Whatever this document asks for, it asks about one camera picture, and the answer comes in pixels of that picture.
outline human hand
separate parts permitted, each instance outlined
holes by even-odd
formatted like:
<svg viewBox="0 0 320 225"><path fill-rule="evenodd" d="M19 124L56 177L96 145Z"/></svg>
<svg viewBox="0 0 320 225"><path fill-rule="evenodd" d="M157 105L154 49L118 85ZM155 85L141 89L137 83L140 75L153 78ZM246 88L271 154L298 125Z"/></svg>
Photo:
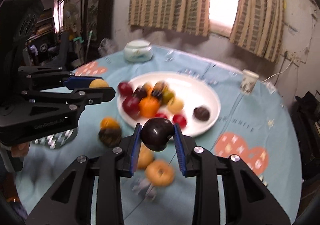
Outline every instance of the human hand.
<svg viewBox="0 0 320 225"><path fill-rule="evenodd" d="M25 157L29 152L30 142L11 147L11 155L14 158Z"/></svg>

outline white ceramic jar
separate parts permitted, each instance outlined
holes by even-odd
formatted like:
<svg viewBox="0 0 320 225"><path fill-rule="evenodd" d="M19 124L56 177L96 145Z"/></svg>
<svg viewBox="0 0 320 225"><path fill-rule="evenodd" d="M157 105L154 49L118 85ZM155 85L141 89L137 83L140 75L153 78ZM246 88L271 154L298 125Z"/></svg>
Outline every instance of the white ceramic jar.
<svg viewBox="0 0 320 225"><path fill-rule="evenodd" d="M124 48L124 58L130 62L145 62L152 58L151 43L144 39L129 42Z"/></svg>

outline pink curtain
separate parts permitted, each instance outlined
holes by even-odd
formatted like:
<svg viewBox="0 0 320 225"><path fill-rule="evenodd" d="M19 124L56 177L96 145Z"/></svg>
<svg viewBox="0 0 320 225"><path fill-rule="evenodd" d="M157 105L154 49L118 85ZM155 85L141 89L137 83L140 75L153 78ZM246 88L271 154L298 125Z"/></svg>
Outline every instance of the pink curtain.
<svg viewBox="0 0 320 225"><path fill-rule="evenodd" d="M59 0L53 0L53 21L54 21L54 31L59 32L59 12L58 12L58 2Z"/></svg>

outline window sill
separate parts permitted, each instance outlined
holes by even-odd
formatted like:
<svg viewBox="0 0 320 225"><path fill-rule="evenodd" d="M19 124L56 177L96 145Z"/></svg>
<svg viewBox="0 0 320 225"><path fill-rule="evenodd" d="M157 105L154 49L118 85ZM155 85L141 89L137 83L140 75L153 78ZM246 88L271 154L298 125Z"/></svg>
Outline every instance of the window sill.
<svg viewBox="0 0 320 225"><path fill-rule="evenodd" d="M223 25L219 21L210 20L211 33L218 34L229 38L231 35L232 27Z"/></svg>

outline table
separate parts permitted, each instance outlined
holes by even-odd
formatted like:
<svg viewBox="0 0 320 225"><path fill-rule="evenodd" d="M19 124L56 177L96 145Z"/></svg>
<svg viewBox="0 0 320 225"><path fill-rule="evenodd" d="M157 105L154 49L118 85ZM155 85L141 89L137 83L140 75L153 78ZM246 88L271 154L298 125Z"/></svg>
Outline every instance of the table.
<svg viewBox="0 0 320 225"><path fill-rule="evenodd" d="M149 62L128 63L124 60L123 52L118 52L76 70L76 74L89 71L90 74L102 76L112 87L117 87L123 80L151 71L184 72L188 69L197 73L199 78L209 81L221 100L221 113L216 124L197 137L196 143L218 154L221 153L224 135L232 138L235 134L249 152L250 149L263 148L261 157L268 160L262 173L264 179L293 223L300 202L301 160L296 134L279 94L272 93L265 84L258 82L252 94L245 96L239 89L242 75L231 66L164 47L153 46L153 51L154 56ZM55 91L70 92L66 88L57 88ZM119 116L114 99L109 103L87 106L79 120L76 139L61 149L50 150L31 145L24 160L24 169L15 180L20 200L28 213L77 156L93 158L105 152L106 148L97 135L100 120L106 116L119 121L124 137L132 135L133 129ZM121 179L125 224L191 224L196 179L182 177L173 143L169 143L166 150L156 153L156 158L171 162L177 171L176 179L171 186L158 189L157 198L151 203L141 200L131 191L132 183L144 177L143 172L136 172L132 179ZM225 224L220 178L219 188L221 223ZM92 204L92 224L95 224L94 202L95 198Z"/></svg>

